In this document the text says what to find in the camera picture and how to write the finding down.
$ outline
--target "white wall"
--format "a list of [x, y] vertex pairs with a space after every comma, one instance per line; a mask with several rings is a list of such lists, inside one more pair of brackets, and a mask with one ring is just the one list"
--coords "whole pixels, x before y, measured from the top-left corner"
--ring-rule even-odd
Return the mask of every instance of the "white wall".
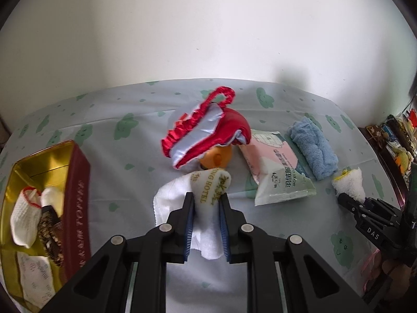
[[0, 31], [0, 114], [137, 82], [285, 82], [357, 125], [401, 111], [417, 41], [391, 0], [21, 0]]

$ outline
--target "folded blue washcloth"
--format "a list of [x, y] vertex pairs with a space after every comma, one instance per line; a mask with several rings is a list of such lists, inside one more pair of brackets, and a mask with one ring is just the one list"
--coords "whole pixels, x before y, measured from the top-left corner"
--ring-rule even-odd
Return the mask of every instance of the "folded blue washcloth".
[[322, 180], [337, 171], [337, 159], [322, 131], [304, 117], [289, 128], [289, 136], [305, 156], [314, 176]]

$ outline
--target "red and white cloth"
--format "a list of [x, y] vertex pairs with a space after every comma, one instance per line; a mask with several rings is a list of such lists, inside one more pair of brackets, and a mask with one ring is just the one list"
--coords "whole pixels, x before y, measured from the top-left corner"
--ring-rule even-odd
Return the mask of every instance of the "red and white cloth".
[[33, 187], [24, 188], [10, 216], [10, 229], [16, 245], [26, 248], [33, 245], [38, 236], [40, 215], [40, 193]]
[[[226, 99], [212, 100], [219, 94]], [[227, 108], [235, 96], [233, 89], [217, 87], [205, 101], [177, 109], [169, 119], [168, 134], [161, 141], [166, 157], [179, 169], [189, 161], [201, 158], [214, 146], [246, 145], [251, 129], [239, 112]]]

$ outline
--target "packaged wipes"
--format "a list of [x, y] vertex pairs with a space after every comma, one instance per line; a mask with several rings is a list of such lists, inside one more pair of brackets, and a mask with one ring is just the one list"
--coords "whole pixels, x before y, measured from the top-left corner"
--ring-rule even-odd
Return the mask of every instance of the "packaged wipes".
[[251, 143], [239, 148], [258, 184], [255, 206], [316, 195], [313, 182], [279, 132], [251, 131]]

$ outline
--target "metal screw head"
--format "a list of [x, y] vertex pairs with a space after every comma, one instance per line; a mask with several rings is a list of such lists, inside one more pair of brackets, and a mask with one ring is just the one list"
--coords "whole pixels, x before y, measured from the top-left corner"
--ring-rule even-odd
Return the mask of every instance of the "metal screw head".
[[240, 227], [240, 229], [246, 233], [253, 231], [254, 227], [251, 224], [244, 224]]
[[115, 235], [114, 237], [111, 238], [110, 242], [112, 244], [121, 244], [123, 242], [123, 236], [121, 235]]
[[172, 229], [172, 226], [170, 224], [162, 224], [159, 226], [159, 230], [162, 232], [169, 232]]
[[303, 238], [297, 234], [294, 234], [289, 237], [289, 241], [291, 241], [293, 244], [301, 244], [303, 242]]

